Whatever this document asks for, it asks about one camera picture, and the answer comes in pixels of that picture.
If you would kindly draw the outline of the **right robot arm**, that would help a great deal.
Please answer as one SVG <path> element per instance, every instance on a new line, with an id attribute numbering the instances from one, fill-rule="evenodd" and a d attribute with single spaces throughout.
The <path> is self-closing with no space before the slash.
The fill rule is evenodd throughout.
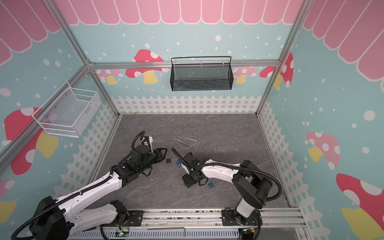
<path id="1" fill-rule="evenodd" d="M 232 183 L 240 193 L 241 200 L 235 209 L 222 211 L 224 226 L 261 225 L 260 209 L 266 202 L 278 199 L 283 193 L 277 178 L 261 171 L 247 160 L 241 164 L 226 164 L 214 160 L 199 160 L 188 153 L 180 161 L 186 171 L 182 179 L 187 188 L 195 184 L 202 186 L 203 180 L 218 179 Z"/>

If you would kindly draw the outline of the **black padlock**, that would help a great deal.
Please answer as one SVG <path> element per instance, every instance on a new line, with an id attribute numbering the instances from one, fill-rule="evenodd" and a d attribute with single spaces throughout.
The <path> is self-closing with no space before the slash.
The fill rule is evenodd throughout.
<path id="1" fill-rule="evenodd" d="M 175 156 L 171 154 L 168 158 L 166 158 L 166 163 L 171 166 L 174 158 Z"/>

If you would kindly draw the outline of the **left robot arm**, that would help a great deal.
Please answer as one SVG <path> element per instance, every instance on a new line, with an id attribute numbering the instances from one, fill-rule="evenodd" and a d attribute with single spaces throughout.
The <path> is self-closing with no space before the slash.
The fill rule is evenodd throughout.
<path id="1" fill-rule="evenodd" d="M 95 209 L 89 209 L 89 205 L 130 184 L 146 170 L 151 171 L 153 165 L 165 160 L 167 152 L 166 148 L 152 149 L 147 145 L 133 148 L 93 183 L 57 199 L 41 200 L 34 216 L 18 227 L 11 239 L 19 240 L 19 234 L 25 228 L 32 233 L 29 240 L 66 240 L 96 226 L 126 226 L 133 218 L 122 202 L 111 201 Z"/>

